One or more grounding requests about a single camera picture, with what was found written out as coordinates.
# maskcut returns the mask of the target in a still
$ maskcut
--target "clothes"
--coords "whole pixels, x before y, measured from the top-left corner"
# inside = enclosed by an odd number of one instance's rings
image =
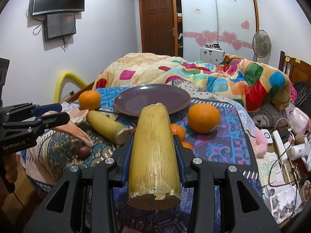
[[[298,96],[294,102],[295,106],[311,117],[311,89],[306,81],[300,81],[294,84]]]
[[[294,84],[291,82],[290,83],[290,100],[294,102],[297,98],[297,95],[298,94],[297,94],[296,89],[294,88]]]

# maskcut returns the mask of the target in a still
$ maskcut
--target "power strip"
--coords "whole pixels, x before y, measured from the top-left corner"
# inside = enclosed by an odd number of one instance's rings
[[[282,155],[284,152],[285,152],[285,147],[283,145],[283,142],[282,142],[282,139],[279,135],[279,132],[277,130],[273,131],[273,138],[274,138],[274,141],[275,141],[275,144],[276,144],[276,148],[277,148],[277,151],[279,153],[279,156]],[[282,162],[282,164],[286,163],[287,161],[287,154],[284,153],[282,155],[282,157],[280,157],[280,160]]]

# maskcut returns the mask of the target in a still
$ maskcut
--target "white suitcase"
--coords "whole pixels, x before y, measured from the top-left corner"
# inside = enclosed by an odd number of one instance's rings
[[[223,61],[225,51],[220,49],[219,45],[205,45],[201,47],[200,60],[204,63],[218,65]]]

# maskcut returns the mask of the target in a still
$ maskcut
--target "purple plate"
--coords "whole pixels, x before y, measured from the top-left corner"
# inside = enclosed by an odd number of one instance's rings
[[[165,84],[146,84],[127,89],[114,99],[114,107],[123,114],[139,116],[142,108],[162,103],[169,114],[187,107],[190,103],[187,91]]]

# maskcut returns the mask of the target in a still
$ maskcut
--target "wooden headboard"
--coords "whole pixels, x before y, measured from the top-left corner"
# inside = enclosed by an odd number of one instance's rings
[[[285,52],[281,51],[279,70],[287,74],[292,83],[307,81],[311,87],[311,65],[308,63],[286,56]]]

